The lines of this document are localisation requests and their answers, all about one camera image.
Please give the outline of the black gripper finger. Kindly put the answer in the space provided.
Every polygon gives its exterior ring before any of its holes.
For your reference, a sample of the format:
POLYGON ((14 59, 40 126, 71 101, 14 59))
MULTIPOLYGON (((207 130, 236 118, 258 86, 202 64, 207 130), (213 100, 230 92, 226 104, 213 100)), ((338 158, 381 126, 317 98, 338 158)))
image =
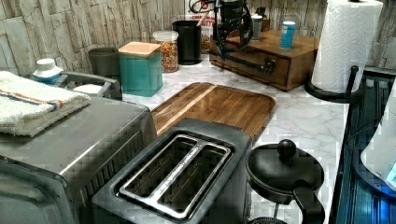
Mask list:
POLYGON ((244 49, 252 37, 252 19, 248 13, 242 15, 240 26, 240 49, 244 49))
POLYGON ((230 32, 229 25, 218 24, 216 27, 218 55, 222 60, 224 60, 227 54, 230 52, 230 48, 226 44, 226 39, 230 32))

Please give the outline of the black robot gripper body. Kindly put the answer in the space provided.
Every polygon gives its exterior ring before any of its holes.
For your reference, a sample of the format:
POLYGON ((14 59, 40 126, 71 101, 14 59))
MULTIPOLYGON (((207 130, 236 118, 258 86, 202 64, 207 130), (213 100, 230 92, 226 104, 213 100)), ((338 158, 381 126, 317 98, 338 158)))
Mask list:
POLYGON ((216 0, 215 9, 219 10, 220 21, 217 29, 223 32, 245 31, 248 22, 245 21, 248 10, 246 0, 216 0))

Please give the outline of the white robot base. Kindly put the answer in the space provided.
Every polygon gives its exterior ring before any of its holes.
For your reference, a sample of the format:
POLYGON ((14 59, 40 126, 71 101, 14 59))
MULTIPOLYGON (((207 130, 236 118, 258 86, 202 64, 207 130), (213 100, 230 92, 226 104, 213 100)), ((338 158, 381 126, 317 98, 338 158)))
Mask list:
POLYGON ((369 145, 361 153, 362 164, 390 189, 396 188, 396 87, 392 89, 385 112, 369 145))

